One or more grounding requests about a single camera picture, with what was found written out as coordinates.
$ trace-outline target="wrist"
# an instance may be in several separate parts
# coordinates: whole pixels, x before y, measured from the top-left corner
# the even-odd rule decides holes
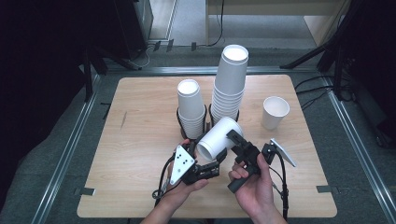
[[[287,223],[275,205],[265,206],[260,212],[250,216],[255,224],[277,224]]]
[[[169,219],[177,210],[177,207],[174,207],[171,203],[162,199],[154,209],[146,216],[146,218],[141,222],[141,224],[166,224]]]
[[[175,203],[172,203],[171,200],[168,200],[166,197],[163,197],[157,206],[160,206],[161,210],[163,210],[166,214],[174,214],[176,210],[179,208]]]

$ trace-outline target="human arm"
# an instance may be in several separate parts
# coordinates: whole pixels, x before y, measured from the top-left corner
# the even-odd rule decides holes
[[[261,174],[253,175],[247,180],[235,193],[236,200],[255,224],[286,223],[275,207],[269,165],[261,153],[257,157],[257,163]],[[248,177],[244,165],[242,163],[233,166],[229,173],[231,180]]]
[[[189,140],[185,140],[181,145],[188,144]],[[172,174],[173,163],[171,163],[167,169],[168,178]],[[189,195],[203,188],[208,184],[206,179],[199,180],[191,185],[186,185],[180,180],[175,185],[168,185],[165,194],[161,198],[160,202],[155,206],[151,212],[146,216],[141,223],[152,223],[162,224],[168,223],[169,219],[176,212],[176,210],[187,200]]]

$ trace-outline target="fallen paper cup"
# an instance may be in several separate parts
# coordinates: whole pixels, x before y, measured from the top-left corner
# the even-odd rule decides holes
[[[262,106],[262,126],[267,130],[275,129],[290,111],[288,102],[278,96],[266,98]]]
[[[227,137],[230,130],[235,130],[243,136],[239,124],[228,117],[224,117],[199,141],[197,150],[207,161],[213,161],[224,149],[230,149],[235,143]]]

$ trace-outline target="black tripod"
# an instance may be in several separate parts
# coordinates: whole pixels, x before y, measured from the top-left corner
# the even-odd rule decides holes
[[[363,2],[364,0],[351,1],[346,16],[344,17],[337,31],[326,43],[317,47],[316,49],[311,50],[310,52],[306,53],[301,58],[297,59],[292,63],[280,65],[279,68],[293,69],[301,63],[308,61],[309,59],[317,56],[324,51],[322,57],[317,64],[317,69],[319,72],[326,72],[332,66],[332,63],[335,62],[333,91],[337,98],[341,100],[341,77],[343,61],[345,59],[345,49],[347,46],[347,42],[350,41],[350,37],[353,34],[353,24],[356,23],[356,15],[358,11],[361,10]]]

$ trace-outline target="tall cup stack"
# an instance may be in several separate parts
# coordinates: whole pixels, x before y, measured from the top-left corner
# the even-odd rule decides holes
[[[248,50],[229,45],[221,53],[210,112],[215,125],[223,117],[236,119],[245,90]]]
[[[190,139],[196,139],[203,133],[205,105],[198,83],[193,79],[182,80],[177,86],[180,124]]]

